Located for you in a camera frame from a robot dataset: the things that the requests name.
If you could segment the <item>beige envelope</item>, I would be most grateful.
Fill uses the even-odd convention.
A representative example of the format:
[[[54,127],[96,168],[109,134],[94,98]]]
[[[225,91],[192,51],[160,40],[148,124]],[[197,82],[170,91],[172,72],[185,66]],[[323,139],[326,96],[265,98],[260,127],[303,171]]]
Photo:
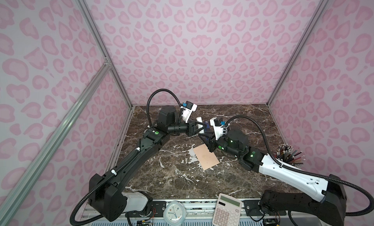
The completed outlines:
[[[220,163],[215,153],[211,153],[205,144],[193,148],[193,151],[203,170],[210,169]]]

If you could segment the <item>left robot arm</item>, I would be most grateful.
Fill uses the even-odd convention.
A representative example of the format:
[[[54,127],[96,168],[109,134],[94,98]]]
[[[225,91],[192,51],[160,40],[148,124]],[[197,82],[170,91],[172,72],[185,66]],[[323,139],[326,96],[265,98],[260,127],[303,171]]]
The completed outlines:
[[[88,204],[99,213],[99,218],[112,222],[123,213],[137,212],[147,216],[152,212],[153,199],[147,193],[123,191],[140,167],[159,152],[171,136],[193,136],[202,131],[202,122],[190,120],[197,105],[187,101],[180,109],[182,113],[178,116],[175,107],[163,106],[157,121],[144,132],[137,147],[110,171],[104,175],[96,174],[91,178]]]

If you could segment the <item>white glue stick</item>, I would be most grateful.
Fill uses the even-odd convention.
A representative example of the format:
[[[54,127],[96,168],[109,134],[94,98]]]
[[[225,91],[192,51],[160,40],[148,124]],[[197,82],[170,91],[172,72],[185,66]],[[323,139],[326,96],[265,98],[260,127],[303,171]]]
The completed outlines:
[[[198,128],[198,133],[203,134],[205,132],[205,124],[202,121],[201,117],[196,118],[197,123],[197,128]]]

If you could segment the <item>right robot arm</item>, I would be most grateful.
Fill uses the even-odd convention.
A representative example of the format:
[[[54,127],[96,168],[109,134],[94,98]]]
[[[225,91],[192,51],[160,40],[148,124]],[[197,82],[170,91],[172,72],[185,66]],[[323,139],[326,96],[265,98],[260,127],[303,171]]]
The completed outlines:
[[[255,208],[263,214],[295,211],[314,215],[326,225],[342,226],[346,214],[346,193],[341,184],[320,177],[289,170],[289,165],[278,165],[270,154],[252,146],[240,130],[230,130],[219,139],[213,132],[199,134],[210,152],[220,149],[237,157],[247,170],[276,178],[296,189],[299,193],[264,191]]]

